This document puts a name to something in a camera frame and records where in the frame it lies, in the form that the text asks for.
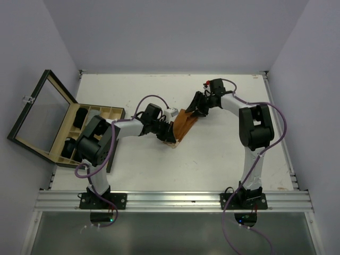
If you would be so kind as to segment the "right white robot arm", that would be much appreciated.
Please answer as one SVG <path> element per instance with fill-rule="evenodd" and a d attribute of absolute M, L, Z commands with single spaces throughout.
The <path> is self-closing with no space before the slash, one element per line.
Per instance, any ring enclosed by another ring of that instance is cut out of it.
<path fill-rule="evenodd" d="M 264 151 L 269 148 L 275 133 L 268 105 L 238 99 L 236 91 L 227 91 L 224 82 L 237 88 L 228 79 L 209 80 L 203 84 L 204 92 L 197 91 L 185 111 L 193 117 L 206 117 L 211 108 L 219 107 L 239 118 L 239 138 L 245 150 L 244 171 L 239 187 L 229 199 L 247 209 L 262 196 Z"/>

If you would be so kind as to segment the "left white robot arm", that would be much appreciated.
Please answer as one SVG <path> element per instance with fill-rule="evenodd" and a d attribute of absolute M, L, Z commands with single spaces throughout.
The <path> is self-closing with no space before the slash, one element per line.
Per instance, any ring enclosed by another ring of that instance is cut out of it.
<path fill-rule="evenodd" d="M 81 163 L 75 168 L 75 176 L 88 180 L 87 192 L 91 201 L 103 209 L 110 203 L 110 185 L 104 167 L 114 155 L 116 142 L 125 137 L 140 137 L 155 134 L 162 142 L 175 143 L 174 120 L 179 114 L 176 108 L 161 109 L 149 103 L 145 110 L 128 119 L 105 119 L 94 116 L 89 126 L 80 134 L 75 149 Z"/>

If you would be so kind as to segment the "grey striped underwear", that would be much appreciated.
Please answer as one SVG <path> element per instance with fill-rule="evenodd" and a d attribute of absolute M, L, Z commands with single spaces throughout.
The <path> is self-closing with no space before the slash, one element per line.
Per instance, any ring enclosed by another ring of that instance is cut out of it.
<path fill-rule="evenodd" d="M 94 109 L 92 109 L 92 110 L 89 111 L 88 117 L 89 117 L 89 118 L 92 118 L 92 117 L 97 116 L 97 115 L 99 115 L 99 114 L 100 114 L 100 111 L 99 111 L 99 110 L 94 110 Z"/>

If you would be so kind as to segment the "orange underwear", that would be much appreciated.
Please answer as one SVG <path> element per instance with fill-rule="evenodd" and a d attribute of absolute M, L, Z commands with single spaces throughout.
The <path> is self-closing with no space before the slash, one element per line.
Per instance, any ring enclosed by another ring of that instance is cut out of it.
<path fill-rule="evenodd" d="M 179 114 L 174 121 L 174 137 L 176 142 L 170 143 L 163 141 L 164 144 L 170 146 L 171 148 L 176 148 L 180 144 L 189 130 L 198 121 L 198 117 L 192 117 L 191 115 L 191 112 L 186 113 L 184 109 L 179 111 Z"/>

